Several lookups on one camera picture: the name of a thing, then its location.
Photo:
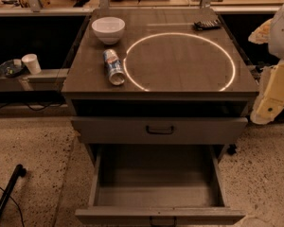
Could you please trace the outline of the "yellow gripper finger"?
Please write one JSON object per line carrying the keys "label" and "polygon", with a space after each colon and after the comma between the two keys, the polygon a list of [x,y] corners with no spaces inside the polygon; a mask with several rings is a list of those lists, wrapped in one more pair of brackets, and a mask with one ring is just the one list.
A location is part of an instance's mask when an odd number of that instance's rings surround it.
{"label": "yellow gripper finger", "polygon": [[250,114],[258,125],[273,122],[284,110],[284,60],[277,65],[265,67],[260,76],[259,95]]}
{"label": "yellow gripper finger", "polygon": [[272,20],[269,19],[254,30],[248,37],[248,41],[253,44],[266,44],[270,37],[270,26]]}

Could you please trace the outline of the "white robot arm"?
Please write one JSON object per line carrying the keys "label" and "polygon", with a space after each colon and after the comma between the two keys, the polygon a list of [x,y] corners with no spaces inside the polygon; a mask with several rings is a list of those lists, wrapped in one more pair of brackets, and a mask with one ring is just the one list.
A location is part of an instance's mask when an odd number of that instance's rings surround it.
{"label": "white robot arm", "polygon": [[284,4],[272,19],[250,34],[248,41],[267,44],[269,53],[279,58],[277,65],[263,70],[259,95],[250,115],[253,123],[264,125],[274,121],[284,109]]}

